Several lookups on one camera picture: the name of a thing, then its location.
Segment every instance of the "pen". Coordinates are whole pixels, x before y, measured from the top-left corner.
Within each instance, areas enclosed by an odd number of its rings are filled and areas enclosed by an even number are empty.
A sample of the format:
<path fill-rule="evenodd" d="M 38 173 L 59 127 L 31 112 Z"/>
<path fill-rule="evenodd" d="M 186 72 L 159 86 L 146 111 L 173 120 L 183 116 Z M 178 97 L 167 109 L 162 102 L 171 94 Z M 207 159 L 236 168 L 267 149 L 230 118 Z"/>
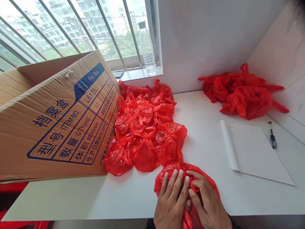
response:
<path fill-rule="evenodd" d="M 272 145 L 272 148 L 273 149 L 276 149 L 277 148 L 277 145 L 276 145 L 276 140 L 275 140 L 275 137 L 273 135 L 273 131 L 272 131 L 272 126 L 271 126 L 271 123 L 272 122 L 268 122 L 270 124 L 270 130 L 271 130 L 271 135 L 270 135 L 270 139 L 271 139 L 271 145 Z"/>

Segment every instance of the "white desk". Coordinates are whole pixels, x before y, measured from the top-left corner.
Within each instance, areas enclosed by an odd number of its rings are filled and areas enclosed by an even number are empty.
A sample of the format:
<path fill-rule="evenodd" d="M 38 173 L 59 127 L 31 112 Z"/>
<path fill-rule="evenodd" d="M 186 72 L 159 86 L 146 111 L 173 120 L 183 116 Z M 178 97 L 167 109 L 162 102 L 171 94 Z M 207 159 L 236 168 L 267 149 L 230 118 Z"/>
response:
<path fill-rule="evenodd" d="M 230 169 L 219 121 L 261 126 L 269 139 L 268 116 L 246 121 L 221 114 L 202 91 L 175 94 L 174 120 L 186 126 L 184 161 L 213 178 L 230 215 L 305 214 L 305 146 L 273 121 L 277 155 L 296 186 Z M 143 174 L 135 168 L 121 177 L 74 178 L 30 183 L 3 220 L 152 218 L 153 191 L 160 166 Z"/>

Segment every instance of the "white paper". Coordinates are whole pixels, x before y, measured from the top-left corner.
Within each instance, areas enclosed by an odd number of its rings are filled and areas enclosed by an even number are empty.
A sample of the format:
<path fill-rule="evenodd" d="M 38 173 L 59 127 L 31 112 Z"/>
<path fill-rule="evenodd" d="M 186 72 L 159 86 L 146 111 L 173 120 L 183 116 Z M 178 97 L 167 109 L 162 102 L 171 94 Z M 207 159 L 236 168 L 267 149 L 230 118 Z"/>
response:
<path fill-rule="evenodd" d="M 227 148 L 227 154 L 228 154 L 231 169 L 236 170 L 236 171 L 240 171 L 239 167 L 238 167 L 236 155 L 235 155 L 235 150 L 234 150 L 232 138 L 231 138 L 229 129 L 228 129 L 224 120 L 220 121 L 220 126 L 221 126 L 221 130 L 222 130 L 223 138 L 225 140 L 225 144 L 226 144 L 226 148 Z"/>
<path fill-rule="evenodd" d="M 295 185 L 260 127 L 220 121 L 231 169 Z"/>

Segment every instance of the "box flap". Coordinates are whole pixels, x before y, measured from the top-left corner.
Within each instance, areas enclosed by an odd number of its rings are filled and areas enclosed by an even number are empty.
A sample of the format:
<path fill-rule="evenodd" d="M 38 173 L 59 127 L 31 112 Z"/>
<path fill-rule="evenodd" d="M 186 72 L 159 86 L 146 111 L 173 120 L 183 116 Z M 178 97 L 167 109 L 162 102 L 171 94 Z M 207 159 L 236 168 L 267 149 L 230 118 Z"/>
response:
<path fill-rule="evenodd" d="M 18 97 L 34 86 L 33 82 L 17 69 L 0 74 L 0 105 Z"/>
<path fill-rule="evenodd" d="M 34 83 L 34 85 L 37 85 L 69 67 L 71 64 L 85 57 L 89 53 L 91 52 L 25 65 L 19 67 L 18 70 L 23 75 L 27 76 Z"/>

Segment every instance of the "fingernail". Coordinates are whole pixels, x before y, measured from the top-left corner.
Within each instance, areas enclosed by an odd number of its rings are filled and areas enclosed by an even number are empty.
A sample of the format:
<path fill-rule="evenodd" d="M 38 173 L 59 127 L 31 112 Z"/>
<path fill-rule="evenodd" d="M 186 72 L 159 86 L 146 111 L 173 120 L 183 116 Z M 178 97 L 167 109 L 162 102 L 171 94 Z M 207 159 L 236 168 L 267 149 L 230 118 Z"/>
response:
<path fill-rule="evenodd" d="M 195 192 L 194 192 L 192 189 L 189 189 L 189 190 L 188 190 L 188 194 L 190 194 L 190 196 L 194 196 L 194 195 L 195 195 Z"/>

